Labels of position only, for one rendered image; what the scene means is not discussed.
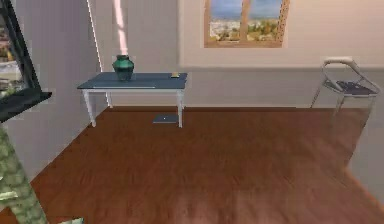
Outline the blue top white table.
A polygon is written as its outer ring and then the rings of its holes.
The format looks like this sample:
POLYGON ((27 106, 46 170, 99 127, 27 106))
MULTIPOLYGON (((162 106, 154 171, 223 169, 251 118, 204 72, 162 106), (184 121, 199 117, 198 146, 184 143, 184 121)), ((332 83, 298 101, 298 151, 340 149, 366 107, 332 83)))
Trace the blue top white table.
POLYGON ((183 127, 183 110, 185 108, 184 96, 188 74, 178 72, 179 78, 171 78, 169 72, 134 72, 129 81, 121 81, 116 72, 101 72, 95 77, 78 86, 84 97, 89 119, 93 127, 96 126, 96 117, 91 105, 91 93, 104 93, 107 105, 112 108, 111 94, 113 92, 153 92, 175 93, 177 106, 177 125, 183 127))

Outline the grey metal frame chair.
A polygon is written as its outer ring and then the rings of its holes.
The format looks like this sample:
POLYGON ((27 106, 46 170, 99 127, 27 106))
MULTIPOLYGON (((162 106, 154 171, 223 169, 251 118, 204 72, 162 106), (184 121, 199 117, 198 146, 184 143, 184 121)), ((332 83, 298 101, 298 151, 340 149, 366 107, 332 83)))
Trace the grey metal frame chair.
POLYGON ((371 81, 361 71, 360 67, 352 57, 345 57, 345 56, 327 57, 324 59, 324 62, 321 66, 321 71, 324 78, 322 79, 320 85, 318 86, 312 98, 310 107, 313 107, 315 105, 317 98, 320 95, 321 89, 325 87, 339 95, 332 117, 335 117, 336 114, 339 112, 346 98, 370 99, 371 103, 368 106, 368 112, 371 112, 372 107, 375 104, 376 98, 382 92, 381 87, 376 83, 374 83, 373 81, 371 81), (355 81, 334 79, 326 71, 327 66, 330 64, 342 64, 342 65, 348 66, 355 72, 357 76, 359 76, 359 79, 355 81))

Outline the grey flat laptop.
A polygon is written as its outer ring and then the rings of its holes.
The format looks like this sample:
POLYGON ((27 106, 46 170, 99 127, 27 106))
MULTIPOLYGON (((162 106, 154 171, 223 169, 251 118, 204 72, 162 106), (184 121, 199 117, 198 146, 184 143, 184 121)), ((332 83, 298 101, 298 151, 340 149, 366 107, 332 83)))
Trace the grey flat laptop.
POLYGON ((153 122, 160 123, 160 124, 177 123, 178 116, 173 114, 159 114, 155 116, 155 118, 153 119, 153 122))

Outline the green rusty vase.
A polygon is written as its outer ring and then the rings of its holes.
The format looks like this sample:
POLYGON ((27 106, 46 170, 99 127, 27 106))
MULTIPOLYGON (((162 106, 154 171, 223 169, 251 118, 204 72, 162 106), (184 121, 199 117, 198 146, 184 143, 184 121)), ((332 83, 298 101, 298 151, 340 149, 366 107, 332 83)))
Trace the green rusty vase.
POLYGON ((134 70, 134 63, 128 55, 117 55, 112 64, 114 71, 121 81, 129 81, 134 70))

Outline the black framed window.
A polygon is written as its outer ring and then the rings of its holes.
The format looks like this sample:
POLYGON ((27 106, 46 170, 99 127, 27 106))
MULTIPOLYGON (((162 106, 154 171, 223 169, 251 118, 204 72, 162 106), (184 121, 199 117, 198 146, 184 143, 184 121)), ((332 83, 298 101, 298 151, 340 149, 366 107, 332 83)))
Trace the black framed window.
POLYGON ((0 123, 51 96, 39 84, 11 0, 0 0, 0 123))

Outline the wooden framed window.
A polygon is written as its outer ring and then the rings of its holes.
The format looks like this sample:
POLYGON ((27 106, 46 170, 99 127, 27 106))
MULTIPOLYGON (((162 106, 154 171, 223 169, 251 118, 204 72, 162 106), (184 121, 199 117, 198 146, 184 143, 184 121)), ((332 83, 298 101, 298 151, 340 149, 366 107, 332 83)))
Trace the wooden framed window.
POLYGON ((290 0, 205 0, 205 48, 281 48, 290 0))

